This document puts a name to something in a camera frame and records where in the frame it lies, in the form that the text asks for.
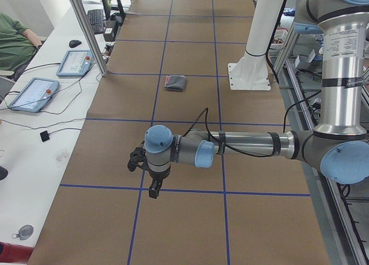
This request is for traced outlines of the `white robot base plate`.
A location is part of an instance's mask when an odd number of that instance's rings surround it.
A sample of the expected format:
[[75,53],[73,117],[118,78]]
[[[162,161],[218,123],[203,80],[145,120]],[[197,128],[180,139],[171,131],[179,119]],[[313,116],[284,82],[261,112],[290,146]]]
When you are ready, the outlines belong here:
[[229,63],[228,77],[231,90],[271,90],[265,62],[260,64]]

